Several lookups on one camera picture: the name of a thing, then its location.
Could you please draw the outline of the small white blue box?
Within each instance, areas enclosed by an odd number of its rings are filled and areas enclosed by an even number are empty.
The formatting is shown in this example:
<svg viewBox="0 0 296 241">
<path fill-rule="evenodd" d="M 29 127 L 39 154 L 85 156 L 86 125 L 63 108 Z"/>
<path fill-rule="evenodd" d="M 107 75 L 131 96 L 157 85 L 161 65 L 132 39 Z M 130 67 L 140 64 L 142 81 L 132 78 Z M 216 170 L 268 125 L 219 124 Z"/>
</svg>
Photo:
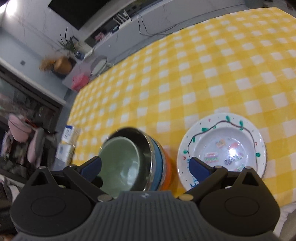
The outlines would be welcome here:
<svg viewBox="0 0 296 241">
<path fill-rule="evenodd" d="M 72 136 L 74 134 L 74 126 L 65 125 L 62 132 L 61 140 L 68 144 L 72 143 Z"/>
</svg>

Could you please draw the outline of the yellow checkered tablecloth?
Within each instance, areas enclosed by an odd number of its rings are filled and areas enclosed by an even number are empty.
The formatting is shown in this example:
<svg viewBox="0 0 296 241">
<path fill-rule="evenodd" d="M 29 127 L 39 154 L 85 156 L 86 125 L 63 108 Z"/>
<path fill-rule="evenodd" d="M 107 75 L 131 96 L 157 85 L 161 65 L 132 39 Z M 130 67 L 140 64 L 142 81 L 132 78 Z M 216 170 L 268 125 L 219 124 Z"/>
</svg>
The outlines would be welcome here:
<svg viewBox="0 0 296 241">
<path fill-rule="evenodd" d="M 115 65 L 78 93 L 68 123 L 81 130 L 73 163 L 134 126 L 176 162 L 186 131 L 213 113 L 236 113 L 267 147 L 264 181 L 279 205 L 295 201 L 295 17 L 239 11 L 182 29 Z"/>
</svg>

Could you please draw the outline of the blue steel bowl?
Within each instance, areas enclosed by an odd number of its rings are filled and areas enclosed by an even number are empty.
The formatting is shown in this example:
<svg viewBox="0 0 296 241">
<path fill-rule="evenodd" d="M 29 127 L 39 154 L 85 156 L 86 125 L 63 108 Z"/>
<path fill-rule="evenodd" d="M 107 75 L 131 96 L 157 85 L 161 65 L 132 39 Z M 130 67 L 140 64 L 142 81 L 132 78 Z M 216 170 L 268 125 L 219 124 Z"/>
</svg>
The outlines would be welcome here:
<svg viewBox="0 0 296 241">
<path fill-rule="evenodd" d="M 132 141 L 144 157 L 144 173 L 139 175 L 132 191 L 157 191 L 163 175 L 163 158 L 160 143 L 147 133 L 133 127 L 117 129 L 105 140 L 107 144 L 114 138 L 124 137 Z"/>
</svg>

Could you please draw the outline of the green plant blue pot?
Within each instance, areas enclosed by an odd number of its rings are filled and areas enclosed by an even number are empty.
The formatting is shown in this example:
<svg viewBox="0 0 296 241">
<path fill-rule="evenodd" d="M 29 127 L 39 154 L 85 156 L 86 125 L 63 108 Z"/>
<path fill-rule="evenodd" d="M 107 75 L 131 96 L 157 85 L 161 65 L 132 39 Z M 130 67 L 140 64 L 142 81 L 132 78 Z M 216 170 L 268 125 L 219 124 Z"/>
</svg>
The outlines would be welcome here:
<svg viewBox="0 0 296 241">
<path fill-rule="evenodd" d="M 61 46 L 61 49 L 66 50 L 74 55 L 74 57 L 78 60 L 83 60 L 85 57 L 85 54 L 82 53 L 78 47 L 76 47 L 75 44 L 78 43 L 78 39 L 72 35 L 71 37 L 67 36 L 68 28 L 66 28 L 64 35 L 60 33 L 60 40 L 58 40 L 58 43 Z"/>
</svg>

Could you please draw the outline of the clear glass floral plate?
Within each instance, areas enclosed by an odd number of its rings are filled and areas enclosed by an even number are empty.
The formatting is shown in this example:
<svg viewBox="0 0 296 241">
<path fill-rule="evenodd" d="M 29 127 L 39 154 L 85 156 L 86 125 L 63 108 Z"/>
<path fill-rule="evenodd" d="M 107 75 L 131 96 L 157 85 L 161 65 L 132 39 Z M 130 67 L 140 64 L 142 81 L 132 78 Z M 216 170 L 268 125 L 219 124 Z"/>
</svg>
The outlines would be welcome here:
<svg viewBox="0 0 296 241">
<path fill-rule="evenodd" d="M 265 149 L 265 165 L 264 165 L 264 171 L 263 171 L 263 174 L 262 174 L 262 179 L 264 179 L 264 175 L 266 173 L 267 162 L 268 162 L 268 151 L 267 151 L 267 148 L 266 148 Z"/>
</svg>

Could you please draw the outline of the large white fruit plate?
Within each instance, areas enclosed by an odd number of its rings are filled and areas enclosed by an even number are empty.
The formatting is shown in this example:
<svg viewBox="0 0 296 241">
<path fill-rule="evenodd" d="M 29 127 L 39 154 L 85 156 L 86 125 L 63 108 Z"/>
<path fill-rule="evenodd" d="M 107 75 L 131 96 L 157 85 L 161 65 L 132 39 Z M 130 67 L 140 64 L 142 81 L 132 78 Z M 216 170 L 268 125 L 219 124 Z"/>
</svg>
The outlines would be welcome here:
<svg viewBox="0 0 296 241">
<path fill-rule="evenodd" d="M 184 135 L 178 150 L 179 180 L 186 190 L 198 185 L 190 173 L 191 157 L 207 165 L 242 171 L 251 166 L 260 177 L 267 163 L 265 141 L 255 125 L 233 113 L 215 113 L 197 121 Z"/>
</svg>

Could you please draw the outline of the golden vase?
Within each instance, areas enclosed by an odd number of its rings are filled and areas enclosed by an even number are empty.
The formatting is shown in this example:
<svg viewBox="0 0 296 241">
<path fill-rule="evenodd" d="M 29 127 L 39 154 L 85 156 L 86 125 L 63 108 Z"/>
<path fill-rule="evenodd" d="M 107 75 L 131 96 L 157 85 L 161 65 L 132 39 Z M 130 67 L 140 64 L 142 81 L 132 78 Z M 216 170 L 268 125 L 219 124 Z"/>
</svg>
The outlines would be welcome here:
<svg viewBox="0 0 296 241">
<path fill-rule="evenodd" d="M 72 70 L 72 64 L 67 57 L 60 57 L 54 64 L 54 71 L 67 75 Z"/>
</svg>

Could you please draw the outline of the pink bag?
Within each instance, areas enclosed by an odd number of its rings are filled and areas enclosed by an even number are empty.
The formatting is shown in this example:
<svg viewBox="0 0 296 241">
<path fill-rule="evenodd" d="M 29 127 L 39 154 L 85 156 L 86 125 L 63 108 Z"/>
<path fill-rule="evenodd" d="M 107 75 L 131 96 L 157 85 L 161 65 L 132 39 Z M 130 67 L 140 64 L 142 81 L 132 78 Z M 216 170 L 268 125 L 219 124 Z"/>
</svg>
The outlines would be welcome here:
<svg viewBox="0 0 296 241">
<path fill-rule="evenodd" d="M 89 76 L 81 73 L 72 78 L 71 89 L 79 92 L 89 82 Z"/>
</svg>

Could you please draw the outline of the pink office chair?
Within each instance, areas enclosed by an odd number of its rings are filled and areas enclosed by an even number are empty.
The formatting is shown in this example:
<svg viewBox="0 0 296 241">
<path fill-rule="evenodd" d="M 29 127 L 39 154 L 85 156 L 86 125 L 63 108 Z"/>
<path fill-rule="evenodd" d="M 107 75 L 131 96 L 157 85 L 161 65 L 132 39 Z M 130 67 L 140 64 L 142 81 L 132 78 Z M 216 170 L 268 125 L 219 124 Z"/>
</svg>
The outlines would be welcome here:
<svg viewBox="0 0 296 241">
<path fill-rule="evenodd" d="M 8 116 L 8 126 L 17 142 L 29 143 L 26 153 L 27 161 L 39 168 L 45 143 L 45 130 L 43 128 L 33 128 L 25 122 L 22 115 L 13 113 Z"/>
</svg>

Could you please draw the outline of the black television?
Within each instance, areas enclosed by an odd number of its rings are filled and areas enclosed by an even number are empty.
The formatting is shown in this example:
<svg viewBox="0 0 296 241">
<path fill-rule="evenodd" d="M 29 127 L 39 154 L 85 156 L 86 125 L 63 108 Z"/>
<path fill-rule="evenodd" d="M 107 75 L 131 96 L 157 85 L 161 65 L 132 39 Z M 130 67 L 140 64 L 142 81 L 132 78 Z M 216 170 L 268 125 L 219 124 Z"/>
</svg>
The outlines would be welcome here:
<svg viewBox="0 0 296 241">
<path fill-rule="evenodd" d="M 144 1 L 50 1 L 48 4 L 63 28 L 89 32 L 108 31 L 143 6 Z"/>
</svg>

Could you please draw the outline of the green ceramic bowl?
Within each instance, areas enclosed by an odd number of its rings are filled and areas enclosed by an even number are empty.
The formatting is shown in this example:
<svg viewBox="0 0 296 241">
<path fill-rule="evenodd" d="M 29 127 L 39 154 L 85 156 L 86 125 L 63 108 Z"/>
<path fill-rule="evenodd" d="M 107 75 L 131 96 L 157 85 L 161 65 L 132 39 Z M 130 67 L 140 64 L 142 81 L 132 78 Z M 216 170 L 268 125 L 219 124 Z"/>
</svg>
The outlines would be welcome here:
<svg viewBox="0 0 296 241">
<path fill-rule="evenodd" d="M 136 182 L 140 169 L 140 155 L 136 145 L 125 137 L 115 137 L 103 144 L 99 157 L 102 179 L 101 190 L 113 198 L 129 191 Z"/>
</svg>

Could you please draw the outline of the grey tv cabinet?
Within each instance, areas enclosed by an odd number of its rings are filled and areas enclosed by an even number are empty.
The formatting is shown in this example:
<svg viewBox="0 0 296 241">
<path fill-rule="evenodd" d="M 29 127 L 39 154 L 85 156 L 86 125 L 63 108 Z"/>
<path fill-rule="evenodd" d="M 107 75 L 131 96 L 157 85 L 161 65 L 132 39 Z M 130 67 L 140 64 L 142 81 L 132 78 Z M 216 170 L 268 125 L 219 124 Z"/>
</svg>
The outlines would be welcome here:
<svg viewBox="0 0 296 241">
<path fill-rule="evenodd" d="M 77 63 L 62 84 L 70 88 L 72 78 L 80 73 L 88 74 L 92 62 L 99 56 L 116 64 L 178 30 L 246 8 L 244 1 L 160 1 L 136 13 L 125 26 L 96 44 L 90 57 Z"/>
</svg>

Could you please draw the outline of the orange steel bowl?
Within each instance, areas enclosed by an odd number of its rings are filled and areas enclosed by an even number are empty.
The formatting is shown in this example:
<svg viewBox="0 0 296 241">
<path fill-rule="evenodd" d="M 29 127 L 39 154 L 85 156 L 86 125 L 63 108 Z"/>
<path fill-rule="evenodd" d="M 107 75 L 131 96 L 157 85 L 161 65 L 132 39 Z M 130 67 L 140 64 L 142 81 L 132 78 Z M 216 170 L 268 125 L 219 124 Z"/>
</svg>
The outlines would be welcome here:
<svg viewBox="0 0 296 241">
<path fill-rule="evenodd" d="M 161 191 L 168 190 L 170 183 L 171 183 L 171 177 L 172 177 L 172 167 L 171 167 L 171 159 L 166 153 L 166 151 L 163 149 L 163 147 L 160 147 L 162 158 L 163 158 L 163 175 L 162 180 L 160 183 L 159 189 Z"/>
</svg>

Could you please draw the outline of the round table mirror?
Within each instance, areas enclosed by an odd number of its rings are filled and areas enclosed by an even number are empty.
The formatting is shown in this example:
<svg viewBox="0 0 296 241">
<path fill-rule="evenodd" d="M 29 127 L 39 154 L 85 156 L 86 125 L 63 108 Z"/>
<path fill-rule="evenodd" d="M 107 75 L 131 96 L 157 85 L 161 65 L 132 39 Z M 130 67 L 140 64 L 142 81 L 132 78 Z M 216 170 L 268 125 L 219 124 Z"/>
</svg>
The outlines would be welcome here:
<svg viewBox="0 0 296 241">
<path fill-rule="evenodd" d="M 98 76 L 107 66 L 107 57 L 98 56 L 90 67 L 91 76 Z"/>
</svg>

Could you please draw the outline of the small white patterned plate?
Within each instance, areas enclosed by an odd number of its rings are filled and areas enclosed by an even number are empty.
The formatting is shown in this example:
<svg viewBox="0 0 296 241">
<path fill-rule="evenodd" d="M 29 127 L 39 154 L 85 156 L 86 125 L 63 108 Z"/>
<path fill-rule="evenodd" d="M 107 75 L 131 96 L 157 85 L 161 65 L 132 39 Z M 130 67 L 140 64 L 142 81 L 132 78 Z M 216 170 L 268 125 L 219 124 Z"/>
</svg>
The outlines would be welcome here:
<svg viewBox="0 0 296 241">
<path fill-rule="evenodd" d="M 250 134 L 237 127 L 219 127 L 192 138 L 188 150 L 207 165 L 242 171 L 250 166 L 257 170 L 256 151 Z"/>
</svg>

